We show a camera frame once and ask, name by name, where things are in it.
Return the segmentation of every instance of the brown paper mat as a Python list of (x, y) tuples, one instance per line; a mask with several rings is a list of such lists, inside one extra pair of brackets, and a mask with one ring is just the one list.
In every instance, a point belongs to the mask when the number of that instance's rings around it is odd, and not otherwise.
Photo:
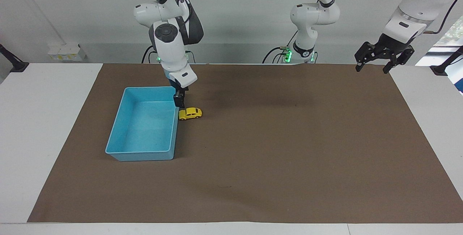
[(179, 123), (175, 159), (122, 163), (105, 146), (124, 88), (166, 79), (104, 64), (29, 222), (463, 222), (381, 68), (194, 66), (187, 105), (204, 116)]

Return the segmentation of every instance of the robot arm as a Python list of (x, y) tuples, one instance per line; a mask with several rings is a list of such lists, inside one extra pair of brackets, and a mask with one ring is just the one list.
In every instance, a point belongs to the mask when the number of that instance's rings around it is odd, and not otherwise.
[(365, 42), (355, 54), (357, 71), (360, 72), (367, 62), (375, 59), (390, 60), (383, 69), (384, 73), (397, 65), (404, 65), (415, 52), (411, 42), (423, 34), (438, 17), (442, 7), (448, 6), (451, 1), (453, 0), (402, 0), (377, 44)]
[(149, 38), (171, 85), (180, 92), (198, 77), (188, 64), (185, 45), (198, 43), (203, 29), (190, 0), (157, 0), (137, 5), (135, 19), (149, 28)]
[(314, 51), (318, 33), (312, 26), (329, 25), (339, 19), (340, 10), (335, 0), (318, 0), (317, 3), (303, 3), (291, 10), (291, 21), (297, 26), (296, 40), (291, 46), (293, 59), (307, 61)]

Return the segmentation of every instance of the blue plastic bin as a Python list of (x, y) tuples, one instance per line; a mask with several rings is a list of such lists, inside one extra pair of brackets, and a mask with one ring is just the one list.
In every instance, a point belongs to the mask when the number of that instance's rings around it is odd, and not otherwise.
[(463, 78), (455, 83), (455, 87), (460, 91), (463, 92)]
[(173, 87), (126, 88), (106, 153), (119, 161), (174, 158), (178, 108)]

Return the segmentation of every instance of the black cable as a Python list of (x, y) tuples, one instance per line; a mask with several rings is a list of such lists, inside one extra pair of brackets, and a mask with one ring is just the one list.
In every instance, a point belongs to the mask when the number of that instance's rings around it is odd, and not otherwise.
[(143, 58), (142, 58), (142, 64), (144, 63), (144, 59), (146, 58), (146, 54), (148, 54), (148, 51), (149, 49), (151, 49), (153, 46), (151, 45), (150, 47), (148, 47), (145, 51), (145, 53), (143, 54)]
[(273, 58), (272, 64), (275, 63), (276, 57), (278, 57), (278, 56), (281, 57), (282, 55), (283, 55), (283, 54), (276, 54), (275, 57)]
[(148, 54), (148, 63), (151, 64), (151, 55), (152, 55), (152, 54), (155, 54), (155, 53), (156, 53), (156, 52), (150, 52), (150, 53)]
[(195, 59), (195, 54), (192, 51), (185, 51), (186, 54), (192, 54), (193, 55), (193, 62), (196, 63)]
[(191, 52), (191, 55), (193, 55), (193, 62), (196, 63), (195, 54)]
[(462, 58), (460, 58), (460, 59), (459, 59), (459, 60), (457, 60), (457, 61), (454, 61), (454, 62), (450, 63), (450, 64), (449, 64), (449, 66), (450, 66), (450, 65), (453, 65), (453, 64), (456, 64), (457, 62), (459, 62), (459, 61), (460, 61), (460, 60), (462, 60), (462, 59), (463, 59), (463, 57), (462, 57)]
[(439, 30), (437, 32), (425, 31), (425, 32), (423, 32), (423, 34), (438, 34), (438, 33), (440, 33), (440, 31), (442, 31), (443, 25), (445, 24), (445, 22), (447, 21), (447, 18), (449, 17), (450, 11), (452, 11), (453, 6), (455, 6), (455, 4), (457, 2), (458, 2), (458, 0), (453, 1), (453, 4), (450, 6), (449, 10), (447, 11), (447, 14), (443, 18), (442, 24), (440, 25), (440, 28), (439, 28)]
[(315, 52), (315, 53), (314, 53), (314, 55), (316, 55), (316, 54), (317, 54), (317, 57), (315, 58), (314, 64), (317, 64), (317, 60), (318, 60), (318, 52)]
[(280, 49), (279, 47), (275, 47), (275, 48), (271, 49), (270, 52), (268, 52), (268, 54), (265, 55), (265, 58), (263, 58), (262, 64), (265, 63), (265, 60), (267, 59), (267, 57), (268, 57), (272, 52), (274, 52), (274, 51), (276, 51), (276, 50), (279, 50), (279, 49)]
[[(296, 30), (293, 37), (291, 37), (291, 40), (288, 41), (288, 44), (286, 44), (286, 47), (289, 47), (289, 44), (291, 43), (291, 41), (294, 39), (294, 37), (296, 37), (297, 32), (298, 32), (298, 30)], [(284, 50), (281, 52), (281, 56), (278, 58), (278, 62), (276, 62), (276, 63), (280, 63), (280, 59), (281, 59), (281, 57), (283, 57), (284, 52), (285, 52)]]

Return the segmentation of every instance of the table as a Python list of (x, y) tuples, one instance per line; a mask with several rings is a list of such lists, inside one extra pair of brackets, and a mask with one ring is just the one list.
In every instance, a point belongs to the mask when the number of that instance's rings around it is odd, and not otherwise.
[[(31, 64), (0, 85), (0, 234), (461, 234), (456, 225), (25, 224), (101, 64)], [(463, 97), (427, 67), (398, 67), (392, 78), (463, 198)]]

